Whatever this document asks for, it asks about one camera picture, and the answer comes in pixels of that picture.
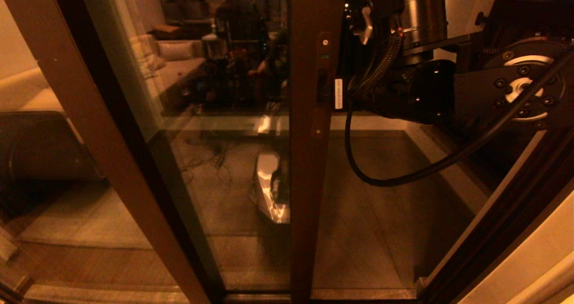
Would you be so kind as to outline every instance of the glass door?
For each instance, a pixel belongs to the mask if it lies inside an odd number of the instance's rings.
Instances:
[[[210,282],[288,292],[287,0],[83,1]]]
[[[308,301],[343,0],[57,3],[209,299]]]

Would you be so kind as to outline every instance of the braided cable sleeve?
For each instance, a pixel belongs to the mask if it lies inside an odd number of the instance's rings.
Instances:
[[[351,97],[358,97],[362,94],[365,94],[365,92],[373,89],[373,87],[377,85],[379,81],[381,81],[381,79],[386,75],[387,71],[389,71],[396,57],[398,57],[400,48],[402,47],[402,42],[402,34],[399,34],[399,32],[391,34],[385,55],[375,70],[367,77],[367,79],[365,79],[365,81],[363,81],[363,83],[359,85],[357,89],[351,92]]]

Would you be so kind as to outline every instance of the white wall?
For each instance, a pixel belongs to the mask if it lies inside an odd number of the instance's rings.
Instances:
[[[574,192],[459,304],[536,304],[574,282]]]
[[[0,79],[38,67],[34,56],[12,18],[4,0],[0,0]]]
[[[165,24],[160,0],[135,0],[143,30],[149,32],[154,25]]]
[[[474,21],[479,12],[486,16],[494,0],[445,0],[447,6],[448,36],[454,38],[471,32],[478,32],[482,27],[475,26]]]

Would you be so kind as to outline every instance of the sticker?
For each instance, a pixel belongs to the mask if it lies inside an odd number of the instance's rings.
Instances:
[[[343,108],[343,79],[335,79],[335,109]]]

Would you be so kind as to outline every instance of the bolt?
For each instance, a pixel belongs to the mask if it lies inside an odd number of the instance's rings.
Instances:
[[[554,97],[551,97],[551,96],[547,96],[547,97],[544,97],[542,99],[542,103],[547,107],[554,104],[554,102],[556,102],[556,101],[554,100]]]
[[[500,78],[494,82],[495,87],[505,87],[506,86],[506,79]]]
[[[524,65],[518,68],[518,74],[520,75],[527,75],[531,71],[531,68],[528,65]]]
[[[539,122],[535,122],[535,128],[538,130],[543,130],[546,128],[547,123],[544,120],[540,120]]]
[[[526,108],[522,108],[519,112],[518,112],[518,116],[519,117],[525,117],[528,116],[528,114],[530,113],[530,111]]]
[[[506,106],[506,100],[498,99],[498,100],[494,101],[494,106],[497,108],[502,108],[502,107]]]
[[[513,57],[514,57],[514,52],[513,52],[513,51],[506,51],[506,52],[504,52],[504,53],[502,54],[502,58],[505,59],[505,60],[507,60],[507,61],[508,61],[509,59],[513,58]]]
[[[553,77],[551,77],[546,84],[547,85],[553,85],[556,81],[558,80],[558,77],[556,77],[556,75],[553,75]]]

